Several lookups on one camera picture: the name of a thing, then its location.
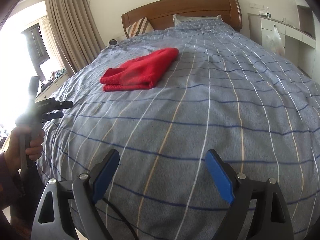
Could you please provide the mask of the person's left hand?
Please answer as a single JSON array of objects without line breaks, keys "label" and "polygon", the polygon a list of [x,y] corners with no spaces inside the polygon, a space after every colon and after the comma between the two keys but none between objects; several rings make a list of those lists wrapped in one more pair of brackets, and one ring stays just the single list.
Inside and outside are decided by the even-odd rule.
[{"label": "person's left hand", "polygon": [[28,126],[18,126],[12,130],[9,146],[4,152],[4,159],[10,174],[15,174],[21,168],[21,156],[28,157],[31,161],[40,158],[43,151],[44,131],[40,130],[35,139],[27,144],[26,137],[30,134],[31,129]]}]

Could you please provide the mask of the dark purple sleeve forearm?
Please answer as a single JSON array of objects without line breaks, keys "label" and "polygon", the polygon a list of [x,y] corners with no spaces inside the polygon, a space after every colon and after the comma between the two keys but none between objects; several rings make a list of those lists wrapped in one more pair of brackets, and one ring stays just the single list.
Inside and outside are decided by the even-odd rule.
[{"label": "dark purple sleeve forearm", "polygon": [[16,170],[9,171],[9,162],[1,153],[1,209],[11,207],[11,216],[33,222],[44,185],[37,167],[28,169],[20,176]]}]

